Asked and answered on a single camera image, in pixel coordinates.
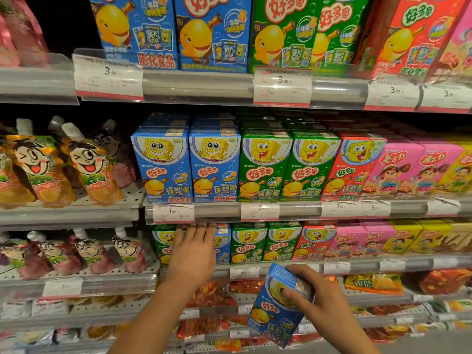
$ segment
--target white cap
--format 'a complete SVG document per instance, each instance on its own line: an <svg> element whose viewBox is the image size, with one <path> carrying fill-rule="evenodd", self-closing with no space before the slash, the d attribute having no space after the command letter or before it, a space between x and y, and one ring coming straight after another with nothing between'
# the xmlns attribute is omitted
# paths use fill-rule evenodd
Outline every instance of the white cap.
<svg viewBox="0 0 472 354"><path fill-rule="evenodd" d="M110 132L114 132L116 127L117 127L117 123L113 119L108 119L101 126L102 129L108 129Z"/></svg>
<svg viewBox="0 0 472 354"><path fill-rule="evenodd" d="M126 230L124 227L115 227L115 234L119 238L126 238Z"/></svg>
<svg viewBox="0 0 472 354"><path fill-rule="evenodd" d="M0 231L0 242L6 242L10 239L8 232Z"/></svg>
<svg viewBox="0 0 472 354"><path fill-rule="evenodd" d="M35 242L44 242L46 240L46 236L38 231L28 232L27 238Z"/></svg>
<svg viewBox="0 0 472 354"><path fill-rule="evenodd" d="M62 124L62 130L72 140L80 140L84 138L82 132L72 123Z"/></svg>
<svg viewBox="0 0 472 354"><path fill-rule="evenodd" d="M83 229L83 228L74 228L74 233L81 240L84 240L88 237L85 229Z"/></svg>
<svg viewBox="0 0 472 354"><path fill-rule="evenodd" d="M16 129L19 135L32 135L31 119L16 118Z"/></svg>
<svg viewBox="0 0 472 354"><path fill-rule="evenodd" d="M62 131L62 124L64 124L64 118L53 116L49 122L48 130L56 133L59 136L64 136L66 134Z"/></svg>

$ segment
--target shelf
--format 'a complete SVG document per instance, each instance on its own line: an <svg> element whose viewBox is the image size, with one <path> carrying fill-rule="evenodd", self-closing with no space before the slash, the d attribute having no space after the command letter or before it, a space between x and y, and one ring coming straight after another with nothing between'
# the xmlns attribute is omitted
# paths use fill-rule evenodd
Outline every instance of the shelf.
<svg viewBox="0 0 472 354"><path fill-rule="evenodd" d="M399 261L405 262L405 269L392 270L392 266L398 266ZM341 269L333 269L332 266L327 268L326 264L342 264ZM286 267L292 264L306 264L313 267L317 272L325 275L347 275L347 274L363 274L363 273L378 273L378 272L416 272L416 271L431 271L433 269L445 268L470 268L472 267L472 254L424 254L424 255L404 255L404 256L379 256L374 258L351 258L351 259L336 259L336 260L322 260L322 261L276 261L276 262L249 262L249 263L233 263L233 264L219 264L216 265L212 278L230 278L231 267L258 267L259 278L264 278L268 274L268 270L272 263ZM165 277L167 267L162 267L161 276Z"/></svg>
<svg viewBox="0 0 472 354"><path fill-rule="evenodd" d="M472 197L461 196L461 195L445 195L440 198L448 198L460 203L459 211L457 216L472 216ZM332 207L332 201L321 202L271 202L270 204L278 204L280 208L279 221L294 221L294 220L319 220L322 219L418 219L426 217L428 212L428 202L435 199L434 196L431 198L424 199L413 199L413 200L391 200L390 198L382 198L380 200L390 205L390 214L387 216L381 214L378 216L375 212L372 213L356 213L354 212L340 212L336 211L334 214L322 217L322 206L323 204L329 203ZM359 201L347 201L356 205ZM247 204L248 202L206 202L206 203L192 203L194 207L194 218L195 223L225 223L225 222L239 222L241 221L241 205ZM148 225L157 223L154 221L153 213L155 207L150 204L147 199L144 200L143 206L145 208L145 219ZM434 217L451 217L451 213L448 212L450 207L444 205L444 214L435 214Z"/></svg>
<svg viewBox="0 0 472 354"><path fill-rule="evenodd" d="M16 269L10 266L0 267L0 298L19 301L38 300L43 297L44 286L50 281L77 280L82 281L80 295L90 297L100 295L131 295L153 293L156 289L160 262L156 260L150 245L143 243L148 268L141 273L128 273L123 265L105 274L91 274L88 268L71 276L60 276L52 271L37 280L22 280ZM120 263L118 253L109 251L109 256Z"/></svg>
<svg viewBox="0 0 472 354"><path fill-rule="evenodd" d="M25 207L0 210L0 231L53 230L75 227L129 227L139 219L144 190L141 183L122 189L123 199L103 207L93 205L84 189L75 191L75 201L63 208L44 208L40 201Z"/></svg>
<svg viewBox="0 0 472 354"><path fill-rule="evenodd" d="M79 105L72 62L56 53L47 58L43 68L0 67L0 103Z"/></svg>

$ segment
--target hand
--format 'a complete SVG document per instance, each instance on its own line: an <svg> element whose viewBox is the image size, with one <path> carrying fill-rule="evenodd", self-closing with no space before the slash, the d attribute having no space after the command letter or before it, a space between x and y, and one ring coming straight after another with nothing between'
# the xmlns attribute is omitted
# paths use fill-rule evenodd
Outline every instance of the hand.
<svg viewBox="0 0 472 354"><path fill-rule="evenodd" d="M313 285L314 304L290 288L284 288L283 294L302 310L324 339L343 354L377 353L338 284L323 278L307 265L289 265L286 269Z"/></svg>
<svg viewBox="0 0 472 354"><path fill-rule="evenodd" d="M185 233L177 226L165 281L183 286L191 294L206 283L216 266L215 233L216 224L190 225Z"/></svg>

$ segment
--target price tag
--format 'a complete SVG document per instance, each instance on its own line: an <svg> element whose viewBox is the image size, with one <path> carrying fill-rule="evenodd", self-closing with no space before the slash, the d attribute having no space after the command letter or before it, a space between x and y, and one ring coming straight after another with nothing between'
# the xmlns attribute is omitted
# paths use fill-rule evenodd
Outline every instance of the price tag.
<svg viewBox="0 0 472 354"><path fill-rule="evenodd" d="M438 319L441 322L455 321L457 319L457 316L453 313L439 313Z"/></svg>
<svg viewBox="0 0 472 354"><path fill-rule="evenodd" d="M159 224L189 224L195 221L195 205L154 204L152 219Z"/></svg>
<svg viewBox="0 0 472 354"><path fill-rule="evenodd" d="M72 55L72 60L78 96L145 100L141 66L77 54Z"/></svg>
<svg viewBox="0 0 472 354"><path fill-rule="evenodd" d="M247 315L251 312L252 306L253 306L252 304L241 304L237 308L237 312L239 315Z"/></svg>
<svg viewBox="0 0 472 354"><path fill-rule="evenodd" d="M428 212L426 216L456 216L461 208L457 200L435 197L428 201Z"/></svg>
<svg viewBox="0 0 472 354"><path fill-rule="evenodd" d="M382 272L404 271L406 262L402 260L382 260L380 261L380 270Z"/></svg>
<svg viewBox="0 0 472 354"><path fill-rule="evenodd" d="M423 84L420 111L466 114L472 108L472 89L462 84Z"/></svg>
<svg viewBox="0 0 472 354"><path fill-rule="evenodd" d="M433 295L413 295L413 302L415 303L426 303L434 300Z"/></svg>
<svg viewBox="0 0 472 354"><path fill-rule="evenodd" d="M277 202L242 202L241 221L278 221L280 206Z"/></svg>
<svg viewBox="0 0 472 354"><path fill-rule="evenodd" d="M356 206L355 201L323 201L321 218L357 217L359 212Z"/></svg>
<svg viewBox="0 0 472 354"><path fill-rule="evenodd" d="M433 259L434 269L455 268L459 266L457 257L435 257Z"/></svg>
<svg viewBox="0 0 472 354"><path fill-rule="evenodd" d="M254 104L309 107L312 73L309 69L256 67Z"/></svg>
<svg viewBox="0 0 472 354"><path fill-rule="evenodd" d="M70 298L80 296L82 279L50 280L44 284L42 299Z"/></svg>
<svg viewBox="0 0 472 354"><path fill-rule="evenodd" d="M420 87L408 79L383 74L368 83L365 110L414 111L420 100Z"/></svg>
<svg viewBox="0 0 472 354"><path fill-rule="evenodd" d="M230 280L249 280L259 278L259 267L248 266L248 267L230 267L229 268L229 279Z"/></svg>
<svg viewBox="0 0 472 354"><path fill-rule="evenodd" d="M184 339L184 343L201 343L205 341L205 335L200 334L195 337L189 337Z"/></svg>
<svg viewBox="0 0 472 354"><path fill-rule="evenodd" d="M357 211L362 217L388 217L392 210L390 201L362 200L357 202Z"/></svg>
<svg viewBox="0 0 472 354"><path fill-rule="evenodd" d="M319 263L307 263L308 267L310 267L315 272L320 272L320 265Z"/></svg>
<svg viewBox="0 0 472 354"><path fill-rule="evenodd" d="M398 324L398 325L402 325L402 324L412 324L414 322L414 318L413 316L406 316L406 317L398 317L398 318L395 318L395 322Z"/></svg>
<svg viewBox="0 0 472 354"><path fill-rule="evenodd" d="M325 262L323 263L323 274L347 274L351 272L351 262Z"/></svg>
<svg viewBox="0 0 472 354"><path fill-rule="evenodd" d="M233 329L229 331L229 337L231 339L238 338L250 338L249 329Z"/></svg>
<svg viewBox="0 0 472 354"><path fill-rule="evenodd" d="M196 319L200 318L200 310L199 309L185 309L180 316L180 320L183 319Z"/></svg>
<svg viewBox="0 0 472 354"><path fill-rule="evenodd" d="M316 333L316 328L311 323L303 323L298 325L298 333Z"/></svg>

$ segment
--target yellow snack bag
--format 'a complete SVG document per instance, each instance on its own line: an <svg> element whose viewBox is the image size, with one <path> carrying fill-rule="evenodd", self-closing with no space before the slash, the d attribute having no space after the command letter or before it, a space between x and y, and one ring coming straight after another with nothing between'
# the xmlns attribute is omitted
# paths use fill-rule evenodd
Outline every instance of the yellow snack bag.
<svg viewBox="0 0 472 354"><path fill-rule="evenodd" d="M64 207L75 196L67 178L62 173L63 161L58 157L54 138L48 135L32 135L30 119L16 120L18 135L7 135L9 151L15 163L23 169L28 182L44 207Z"/></svg>
<svg viewBox="0 0 472 354"><path fill-rule="evenodd" d="M344 286L347 289L384 295L400 295L403 293L400 275L396 273L350 275L346 277Z"/></svg>
<svg viewBox="0 0 472 354"><path fill-rule="evenodd" d="M72 123L62 125L70 138L64 151L70 156L74 168L80 173L80 182L95 205L109 206L123 198L113 178L113 165L107 152L90 139L85 139Z"/></svg>
<svg viewBox="0 0 472 354"><path fill-rule="evenodd" d="M23 206L34 201L31 191L21 184L12 167L10 157L0 147L0 207L4 209Z"/></svg>

